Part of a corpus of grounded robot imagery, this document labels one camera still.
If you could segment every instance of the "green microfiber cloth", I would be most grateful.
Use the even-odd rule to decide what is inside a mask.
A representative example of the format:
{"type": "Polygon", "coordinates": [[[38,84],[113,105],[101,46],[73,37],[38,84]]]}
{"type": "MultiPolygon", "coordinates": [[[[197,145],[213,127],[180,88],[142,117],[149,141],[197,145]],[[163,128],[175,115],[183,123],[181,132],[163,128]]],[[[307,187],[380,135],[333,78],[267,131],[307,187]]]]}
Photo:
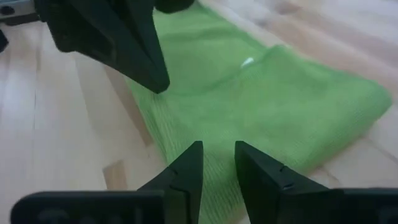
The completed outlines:
{"type": "Polygon", "coordinates": [[[225,223],[243,206],[235,141],[308,172],[391,105],[377,83],[302,59],[287,47],[267,48],[199,4],[154,17],[171,85],[156,95],[129,84],[168,164],[203,141],[200,223],[225,223]]]}

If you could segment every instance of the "robotic arm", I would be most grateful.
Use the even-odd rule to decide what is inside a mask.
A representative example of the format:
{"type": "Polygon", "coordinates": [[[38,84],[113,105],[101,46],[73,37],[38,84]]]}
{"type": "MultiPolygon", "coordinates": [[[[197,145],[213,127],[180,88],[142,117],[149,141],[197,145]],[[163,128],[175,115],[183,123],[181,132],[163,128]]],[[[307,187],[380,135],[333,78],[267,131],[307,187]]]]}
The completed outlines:
{"type": "MultiPolygon", "coordinates": [[[[184,10],[194,0],[0,0],[0,22],[46,22],[61,52],[76,51],[115,68],[154,93],[170,80],[152,13],[184,10]]],[[[0,50],[8,41],[0,32],[0,50]]]]}

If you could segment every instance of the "wooden table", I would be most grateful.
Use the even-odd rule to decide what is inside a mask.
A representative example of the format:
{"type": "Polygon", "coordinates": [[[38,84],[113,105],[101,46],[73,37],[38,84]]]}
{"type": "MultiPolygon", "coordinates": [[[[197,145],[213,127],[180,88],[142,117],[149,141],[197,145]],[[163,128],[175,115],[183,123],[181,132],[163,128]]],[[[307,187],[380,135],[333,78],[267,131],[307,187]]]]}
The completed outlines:
{"type": "MultiPolygon", "coordinates": [[[[377,80],[392,108],[311,178],[329,187],[398,187],[398,3],[203,0],[266,45],[377,80]]],[[[40,190],[136,189],[164,168],[123,76],[60,53],[40,22],[2,27],[0,222],[40,190]]]]}

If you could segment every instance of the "folded towel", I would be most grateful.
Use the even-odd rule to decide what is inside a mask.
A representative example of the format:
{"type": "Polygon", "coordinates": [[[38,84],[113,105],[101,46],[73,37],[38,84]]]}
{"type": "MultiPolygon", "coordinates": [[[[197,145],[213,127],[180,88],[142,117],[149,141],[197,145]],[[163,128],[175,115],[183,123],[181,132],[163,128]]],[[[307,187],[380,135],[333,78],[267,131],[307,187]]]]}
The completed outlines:
{"type": "Polygon", "coordinates": [[[243,140],[308,172],[364,133],[391,105],[377,83],[267,48],[199,4],[155,13],[171,85],[159,95],[128,80],[170,164],[204,143],[200,223],[243,206],[234,143],[243,140]]]}

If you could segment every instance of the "wooden surface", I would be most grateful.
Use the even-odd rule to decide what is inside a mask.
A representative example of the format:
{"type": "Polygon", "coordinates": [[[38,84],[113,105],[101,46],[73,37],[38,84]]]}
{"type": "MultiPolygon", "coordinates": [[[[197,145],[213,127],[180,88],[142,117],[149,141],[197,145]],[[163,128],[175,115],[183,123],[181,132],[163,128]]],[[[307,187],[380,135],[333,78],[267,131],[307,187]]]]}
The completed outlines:
{"type": "MultiPolygon", "coordinates": [[[[289,44],[384,85],[391,109],[310,177],[329,187],[398,187],[397,2],[202,2],[266,45],[289,44]]],[[[60,53],[40,22],[2,30],[10,46],[0,54],[0,223],[31,192],[137,189],[162,170],[121,75],[60,53]]]]}

